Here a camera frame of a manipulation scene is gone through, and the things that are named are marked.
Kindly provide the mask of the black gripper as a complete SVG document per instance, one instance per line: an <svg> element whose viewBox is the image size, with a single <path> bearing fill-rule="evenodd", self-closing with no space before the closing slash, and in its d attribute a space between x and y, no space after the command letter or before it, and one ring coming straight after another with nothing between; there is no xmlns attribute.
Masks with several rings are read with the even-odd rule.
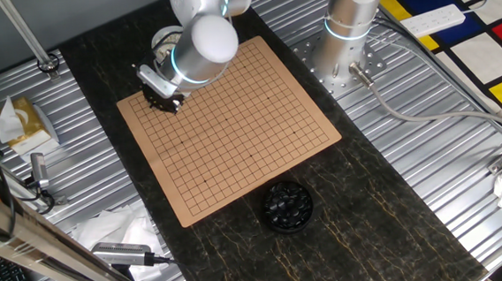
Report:
<svg viewBox="0 0 502 281"><path fill-rule="evenodd" d="M148 86L143 87L143 96L145 100L148 101L148 105L151 109L156 108L167 113L177 114L183 104L181 99L172 100L170 97L162 98L162 96Z"/></svg>

